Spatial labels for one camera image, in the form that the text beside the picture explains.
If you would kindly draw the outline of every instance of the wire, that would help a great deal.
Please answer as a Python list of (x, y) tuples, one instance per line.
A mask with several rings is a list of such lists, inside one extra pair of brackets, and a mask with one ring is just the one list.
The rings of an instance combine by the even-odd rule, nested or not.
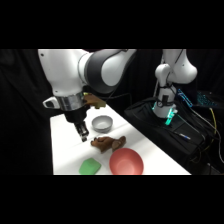
[(219, 124), (219, 126), (220, 126), (219, 131), (221, 132), (223, 130), (223, 125), (222, 125), (221, 121), (219, 121), (219, 120), (216, 119), (216, 123), (217, 123), (217, 127), (218, 127), (218, 124)]
[(188, 126), (190, 126), (192, 129), (194, 129), (197, 133), (199, 133), (202, 138), (204, 139), (204, 142), (205, 142), (205, 136), (202, 135), (197, 129), (195, 129), (193, 126), (191, 126), (186, 120), (184, 120), (179, 114), (177, 115), (181, 120), (183, 120)]
[(111, 97), (114, 95), (114, 93), (116, 92), (117, 88), (111, 93), (111, 95), (108, 97), (108, 99), (106, 100), (106, 103), (111, 99)]
[(215, 128), (212, 124), (210, 124), (205, 118), (203, 118), (200, 114), (198, 114), (196, 111), (194, 111), (192, 108), (190, 108), (191, 111), (193, 113), (195, 113), (198, 117), (200, 117), (202, 120), (204, 120), (206, 123), (208, 123), (212, 128), (214, 128), (217, 132), (217, 134), (219, 135), (219, 158), (220, 160), (222, 161), (222, 163), (224, 163), (223, 159), (222, 159), (222, 156), (221, 156), (221, 142), (222, 142), (222, 138), (221, 138), (221, 135), (219, 133), (219, 131), (217, 130), (217, 128)]
[[(180, 56), (182, 55), (183, 51), (184, 51), (184, 49), (181, 50), (180, 55), (178, 56), (178, 58), (177, 58), (175, 64), (179, 61), (179, 58), (180, 58)], [(167, 85), (167, 86), (169, 86), (169, 85), (168, 85), (168, 78), (169, 78), (169, 76), (170, 76), (170, 72), (169, 72), (169, 74), (168, 74), (167, 77), (166, 77), (166, 85)]]
[[(215, 124), (215, 128), (216, 128), (215, 129), (215, 135), (216, 135), (216, 133), (217, 133), (217, 131), (216, 131), (217, 130), (217, 123), (216, 123), (216, 119), (215, 119), (215, 114), (214, 114), (214, 111), (213, 111), (212, 108), (210, 108), (210, 111), (212, 112), (212, 116), (213, 116), (213, 119), (214, 119), (214, 124)], [(213, 142), (214, 142), (214, 139), (212, 139), (211, 144), (204, 151), (207, 151), (212, 146)]]
[(198, 163), (200, 163), (201, 162), (201, 151), (199, 150), (199, 153), (200, 153), (200, 156), (199, 156), (199, 159), (198, 159), (198, 161), (197, 162), (195, 162), (195, 159), (192, 159), (192, 160), (190, 160), (190, 162), (193, 162), (193, 163), (195, 163), (195, 164), (198, 164)]
[[(174, 138), (174, 137), (171, 135), (171, 133), (174, 134), (174, 135), (178, 135), (178, 136), (180, 137), (180, 134), (177, 133), (177, 132), (171, 131), (171, 130), (169, 130), (169, 129), (167, 129), (167, 128), (164, 128), (164, 127), (162, 127), (162, 126), (158, 126), (158, 125), (151, 124), (151, 123), (149, 123), (149, 122), (147, 122), (147, 121), (145, 121), (145, 120), (139, 118), (139, 117), (134, 113), (134, 111), (133, 111), (133, 107), (134, 107), (134, 106), (135, 106), (135, 105), (132, 105), (132, 107), (130, 108), (130, 110), (131, 110), (132, 115), (133, 115), (135, 118), (137, 118), (139, 121), (143, 122), (145, 125), (148, 124), (148, 125), (150, 125), (150, 126), (153, 126), (153, 127), (156, 127), (156, 128), (160, 128), (160, 129), (163, 129), (163, 130), (169, 132), (169, 134), (170, 134), (170, 136), (171, 136), (172, 138)], [(184, 146), (178, 139), (176, 139), (176, 138), (174, 138), (174, 139), (175, 139), (175, 140), (176, 140), (176, 141), (177, 141), (183, 148), (186, 149), (186, 147), (185, 147), (185, 146)], [(190, 162), (193, 162), (193, 163), (199, 163), (199, 162), (201, 161), (201, 146), (198, 145), (197, 143), (193, 142), (192, 140), (188, 140), (188, 143), (195, 144), (196, 146), (198, 146), (199, 154), (200, 154), (200, 157), (199, 157), (199, 161), (198, 161), (198, 162), (194, 162), (195, 159), (191, 160)]]
[[(122, 94), (122, 95), (119, 95), (119, 96), (114, 96), (114, 97), (110, 97), (110, 100), (114, 100), (114, 99), (117, 99), (117, 98), (120, 98), (120, 97), (123, 97), (123, 96), (127, 96), (129, 95), (130, 96), (130, 105), (132, 105), (132, 95), (131, 93), (125, 93), (125, 94)], [(96, 96), (100, 99), (109, 99), (108, 97), (101, 97), (101, 96)]]
[[(204, 129), (204, 127), (203, 127), (199, 122), (197, 122), (193, 117), (191, 117), (191, 116), (185, 111), (185, 108), (184, 108), (184, 105), (183, 105), (182, 102), (178, 102), (178, 101), (177, 101), (176, 103), (178, 104), (179, 109), (181, 109), (181, 112), (182, 112), (183, 114), (185, 114), (185, 116), (188, 118), (188, 120), (191, 122), (191, 125), (192, 125), (195, 129), (200, 128), (199, 126), (201, 126), (201, 128)], [(202, 138), (204, 139), (204, 138), (205, 138), (204, 135), (203, 135), (200, 131), (198, 131), (198, 132), (199, 132), (199, 134), (202, 136)]]
[[(164, 60), (164, 57), (163, 57), (163, 55), (162, 55), (161, 65), (163, 65), (164, 62), (165, 62), (165, 60)], [(157, 79), (156, 87), (155, 87), (155, 90), (154, 90), (154, 95), (153, 95), (153, 97), (156, 97), (156, 95), (157, 95), (158, 86), (159, 86), (159, 80)]]
[(185, 113), (185, 115), (186, 115), (186, 117), (188, 117), (190, 120), (191, 120), (191, 124), (195, 127), (195, 128), (202, 128), (205, 132), (206, 132), (206, 134), (207, 134), (207, 136), (208, 137), (210, 137), (211, 139), (216, 139), (214, 136), (212, 136), (209, 132), (208, 132), (208, 130), (207, 130), (207, 127), (204, 127), (197, 119), (198, 119), (198, 117), (197, 116), (195, 116), (195, 114), (192, 114), (192, 113), (187, 113), (186, 111), (185, 111), (185, 108), (184, 108), (184, 105), (183, 105), (183, 102), (181, 101), (181, 102), (178, 102), (178, 103), (180, 103), (180, 104), (178, 104), (179, 106), (180, 106), (180, 108), (182, 109), (182, 112), (184, 112)]

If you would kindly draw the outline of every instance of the brown object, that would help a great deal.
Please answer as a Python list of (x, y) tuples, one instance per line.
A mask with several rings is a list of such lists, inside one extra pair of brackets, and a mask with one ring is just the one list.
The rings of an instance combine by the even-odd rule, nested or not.
[(96, 109), (106, 107), (106, 102), (94, 96), (92, 93), (85, 93), (84, 100), (86, 105), (94, 106)]
[(115, 140), (112, 144), (113, 152), (115, 152), (118, 149), (123, 148), (125, 144), (126, 144), (126, 137), (125, 136), (121, 137), (119, 140)]
[(91, 142), (91, 145), (100, 149), (101, 153), (104, 153), (105, 151), (112, 148), (114, 140), (115, 139), (110, 137), (103, 137), (98, 139), (95, 138), (94, 141)]
[(104, 153), (111, 148), (113, 152), (115, 152), (116, 150), (123, 148), (125, 144), (125, 136), (121, 137), (118, 140), (110, 137), (95, 138), (94, 141), (91, 142), (91, 145), (100, 149), (101, 153)]

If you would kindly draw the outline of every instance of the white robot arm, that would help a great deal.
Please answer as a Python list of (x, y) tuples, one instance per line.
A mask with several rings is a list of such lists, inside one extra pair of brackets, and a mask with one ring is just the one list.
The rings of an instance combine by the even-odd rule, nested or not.
[(176, 88), (173, 83), (189, 84), (197, 77), (197, 69), (189, 62), (186, 49), (163, 49), (165, 64), (156, 70), (160, 92), (154, 106), (154, 113), (159, 118), (168, 119), (170, 124), (177, 113), (174, 98)]
[(54, 97), (43, 104), (61, 109), (74, 123), (83, 141), (89, 132), (85, 125), (89, 109), (83, 99), (83, 86), (108, 94), (118, 87), (136, 49), (105, 49), (89, 53), (82, 49), (39, 49), (39, 58)]

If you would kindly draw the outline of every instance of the table surface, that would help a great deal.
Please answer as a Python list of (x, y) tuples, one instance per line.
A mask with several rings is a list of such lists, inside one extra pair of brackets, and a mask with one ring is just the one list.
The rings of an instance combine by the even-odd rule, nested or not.
[[(108, 134), (97, 133), (92, 128), (92, 120), (101, 115), (107, 115), (113, 119), (113, 127)], [(85, 121), (90, 134), (88, 141), (83, 143), (74, 125), (68, 123), (64, 115), (51, 118), (55, 175), (79, 175), (82, 163), (89, 158), (95, 159), (102, 165), (96, 175), (112, 175), (109, 168), (112, 149), (101, 154), (99, 149), (90, 144), (95, 137), (103, 136), (115, 139), (126, 136), (125, 148), (135, 150), (143, 159), (143, 175), (190, 175), (108, 105), (100, 110), (91, 108), (87, 112)]]

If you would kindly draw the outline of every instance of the green light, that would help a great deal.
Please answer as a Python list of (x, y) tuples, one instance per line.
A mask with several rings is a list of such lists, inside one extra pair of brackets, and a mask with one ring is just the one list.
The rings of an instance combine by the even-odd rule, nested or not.
[(154, 109), (155, 109), (155, 106), (156, 106), (156, 103), (154, 104), (154, 107), (152, 108), (152, 110), (154, 110)]
[(172, 119), (167, 119), (166, 125), (170, 125), (171, 121), (172, 121)]
[(171, 121), (172, 121), (172, 119), (173, 119), (173, 117), (174, 117), (174, 113), (173, 113), (173, 109), (170, 109), (170, 111), (169, 111), (169, 114), (168, 114), (168, 116), (167, 116), (167, 121), (166, 121), (166, 125), (170, 125), (170, 123), (171, 123)]

